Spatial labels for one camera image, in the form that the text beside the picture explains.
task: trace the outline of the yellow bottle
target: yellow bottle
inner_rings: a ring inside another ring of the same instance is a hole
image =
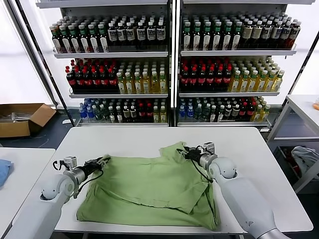
[[[283,82],[283,76],[284,76],[285,71],[281,70],[278,73],[277,79],[275,80],[273,87],[271,88],[272,92],[277,92],[279,90],[279,87],[281,83]]]
[[[167,84],[166,84],[166,77],[165,77],[164,71],[159,72],[159,86],[160,86],[160,93],[167,94]]]
[[[151,79],[151,94],[159,94],[160,93],[160,84],[158,80],[158,74],[156,71],[152,72],[152,79]]]
[[[147,71],[143,72],[143,90],[144,94],[149,94],[151,89],[151,82]]]
[[[118,78],[118,86],[119,86],[119,90],[120,90],[120,94],[127,94],[128,90],[126,88],[126,82],[122,76],[122,74],[120,72],[118,72],[116,74],[117,78]]]
[[[248,83],[248,75],[249,75],[249,71],[245,70],[243,78],[239,80],[237,92],[245,92],[246,91],[246,87],[247,87],[247,83]]]
[[[270,92],[271,91],[271,88],[274,84],[275,76],[276,76],[276,71],[271,70],[268,79],[265,81],[265,85],[263,87],[263,92]]]
[[[165,106],[161,106],[160,107],[160,122],[161,123],[166,123],[167,122]]]
[[[125,73],[126,78],[126,88],[128,89],[128,94],[136,94],[134,81],[129,72]]]
[[[253,92],[257,80],[257,75],[258,71],[254,70],[251,74],[251,77],[248,78],[246,92]]]
[[[265,109],[260,113],[259,120],[260,122],[265,122],[269,115],[270,105],[266,105]]]
[[[140,78],[140,73],[139,72],[135,72],[134,75],[135,75],[136,94],[142,94],[144,92],[144,89],[143,89],[142,80]]]
[[[262,105],[257,105],[257,110],[250,117],[250,122],[257,122],[262,112]]]

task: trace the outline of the table leg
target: table leg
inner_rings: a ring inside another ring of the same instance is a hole
[[[319,161],[308,169],[308,171],[293,185],[293,189],[297,194],[302,190],[317,174],[319,173]]]
[[[290,111],[291,111],[291,107],[289,106],[289,103],[287,103],[285,105],[283,111],[280,113],[278,119],[276,120],[276,123],[275,123],[273,129],[271,130],[270,134],[268,135],[267,143],[274,140],[280,127],[284,123],[285,118],[289,115]]]

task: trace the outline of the wrinkled fabric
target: wrinkled fabric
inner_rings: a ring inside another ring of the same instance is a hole
[[[134,226],[203,226],[215,230],[219,214],[212,185],[176,151],[184,149],[183,145],[180,142],[161,148],[158,158],[112,156],[103,176],[91,182],[77,219]]]

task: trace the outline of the floor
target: floor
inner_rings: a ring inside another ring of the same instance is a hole
[[[68,119],[65,115],[56,114],[44,129],[37,135],[23,138],[0,139],[3,147],[31,147],[31,148],[55,148],[57,149],[61,141],[71,128],[71,124],[62,124]],[[306,233],[287,234],[292,239],[318,239],[319,238],[319,194],[299,194],[303,207],[308,213],[314,230]],[[83,234],[78,233],[54,233],[51,239],[82,239]],[[230,236],[152,236],[152,235],[103,235],[89,234],[87,239],[234,239],[238,237]]]

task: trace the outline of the black cable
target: black cable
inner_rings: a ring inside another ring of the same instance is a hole
[[[102,175],[103,175],[104,172],[103,172],[103,170],[99,170],[99,171],[101,172],[101,174],[100,174],[99,176],[97,176],[96,178],[92,178],[92,179],[86,181],[86,182],[79,188],[79,190],[78,190],[79,193],[81,192],[81,190],[83,189],[83,187],[85,186],[85,184],[87,184],[87,183],[89,183],[89,182],[91,182],[91,181],[93,181],[93,180],[95,180],[95,179],[98,179],[98,178],[102,177]]]

